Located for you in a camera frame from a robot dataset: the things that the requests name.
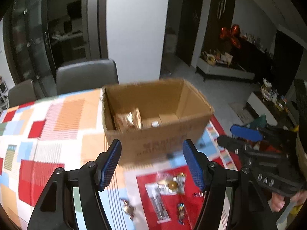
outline floor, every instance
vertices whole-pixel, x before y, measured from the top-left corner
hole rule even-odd
[[[227,135],[231,135],[230,127],[233,124],[242,124],[237,114],[229,106],[230,103],[245,103],[252,91],[260,89],[257,84],[245,82],[210,80],[203,81],[194,67],[189,67],[174,54],[164,54],[161,65],[161,78],[184,78],[191,82],[208,99],[215,110],[215,117]]]

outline balloon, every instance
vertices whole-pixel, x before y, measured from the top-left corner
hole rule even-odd
[[[238,38],[231,37],[230,41],[231,41],[232,45],[234,45],[236,48],[239,48],[239,49],[241,48],[241,43],[238,40]]]
[[[224,39],[226,38],[226,35],[223,34],[223,33],[221,32],[221,33],[220,33],[220,38],[221,38],[222,40],[224,40]]]
[[[224,34],[226,37],[231,37],[230,31],[226,27],[221,28],[221,33]]]
[[[240,37],[240,33],[241,33],[240,26],[238,24],[233,24],[230,30],[231,36]]]

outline blue gripper pad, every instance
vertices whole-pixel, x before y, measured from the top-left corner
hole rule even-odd
[[[230,132],[236,137],[241,137],[253,142],[258,142],[263,140],[263,136],[259,131],[252,130],[237,124],[234,124],[233,126],[230,127]]]
[[[122,144],[119,140],[113,140],[106,152],[100,153],[96,161],[98,162],[96,175],[98,176],[97,186],[99,191],[110,185],[119,158],[122,154]]]
[[[198,152],[191,140],[183,142],[183,156],[188,164],[194,184],[201,191],[207,190],[211,184],[212,176],[207,172],[208,158],[204,153]]]

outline brown cardboard box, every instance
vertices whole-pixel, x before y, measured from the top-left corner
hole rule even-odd
[[[201,137],[214,109],[191,83],[167,79],[127,85],[103,87],[102,123],[108,144],[122,142],[119,164],[165,157],[182,149],[182,143]],[[144,128],[117,131],[113,116],[139,108]],[[150,126],[158,121],[159,126]]]

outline gray chair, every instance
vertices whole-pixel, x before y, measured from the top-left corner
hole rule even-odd
[[[33,80],[25,80],[11,88],[9,90],[8,97],[10,108],[37,100]]]
[[[116,64],[110,59],[64,65],[56,72],[58,95],[115,83],[118,83]]]

